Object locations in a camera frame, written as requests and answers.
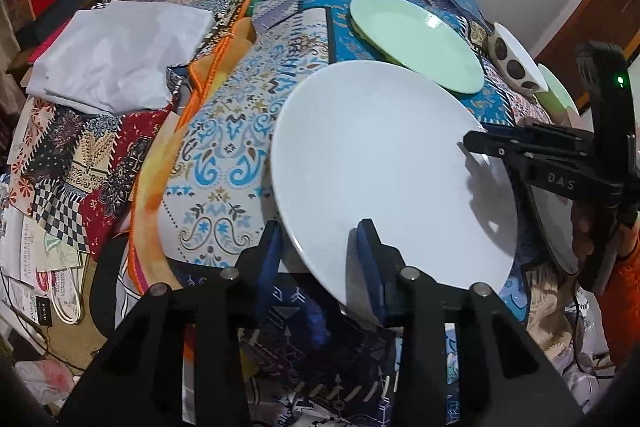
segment light green plate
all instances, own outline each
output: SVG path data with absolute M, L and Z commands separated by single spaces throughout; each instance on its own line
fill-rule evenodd
M 465 40 L 429 11 L 405 0 L 352 0 L 354 26 L 386 56 L 446 89 L 474 94 L 482 66 Z
M 547 92 L 537 92 L 535 96 L 540 102 L 540 105 L 549 113 L 549 116 L 561 120 L 564 117 L 564 110 L 567 107 L 572 107 L 575 109 L 575 112 L 578 112 L 574 99 L 572 99 L 569 92 L 564 89 L 560 80 L 542 64 L 538 64 L 538 69 L 540 73 L 542 73 L 542 76 L 545 77 L 549 90 Z

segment white plate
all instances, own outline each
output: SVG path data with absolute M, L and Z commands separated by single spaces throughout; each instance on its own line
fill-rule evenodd
M 571 223 L 574 202 L 543 188 L 531 185 L 530 190 L 542 234 L 556 264 L 569 275 L 577 273 L 578 258 L 572 246 L 574 227 Z
M 366 217 L 436 281 L 500 291 L 516 208 L 501 160 L 462 148 L 480 129 L 446 90 L 384 62 L 333 64 L 294 90 L 274 130 L 274 195 L 302 259 L 338 301 L 370 316 L 351 242 Z

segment person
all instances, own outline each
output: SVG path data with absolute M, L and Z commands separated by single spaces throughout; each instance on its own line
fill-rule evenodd
M 572 207 L 574 229 L 573 250 L 580 261 L 593 253 L 590 232 L 593 211 L 574 203 Z M 596 296 L 602 312 L 604 329 L 611 362 L 616 367 L 629 359 L 636 344 L 640 343 L 640 219 L 633 227 L 620 224 L 616 236 L 618 258 L 603 295 Z

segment screw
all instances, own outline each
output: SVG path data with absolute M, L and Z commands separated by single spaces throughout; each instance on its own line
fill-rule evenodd
M 488 297 L 492 293 L 491 286 L 486 282 L 477 282 L 471 286 L 471 289 L 481 297 Z
M 240 275 L 240 272 L 238 268 L 235 268 L 233 266 L 227 266 L 226 268 L 223 268 L 222 270 L 220 270 L 220 277 L 228 281 L 237 279 L 239 275 Z
M 408 281 L 415 281 L 420 277 L 420 270 L 413 266 L 405 266 L 400 270 L 400 277 Z
M 157 282 L 151 285 L 149 288 L 149 293 L 151 293 L 154 297 L 162 297 L 165 293 L 167 293 L 171 288 L 169 285 L 164 282 Z

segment white cloth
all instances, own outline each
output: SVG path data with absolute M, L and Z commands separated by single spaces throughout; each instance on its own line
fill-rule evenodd
M 187 64 L 212 23 L 207 10 L 164 2 L 80 10 L 34 63 L 27 93 L 88 114 L 163 108 L 166 68 Z

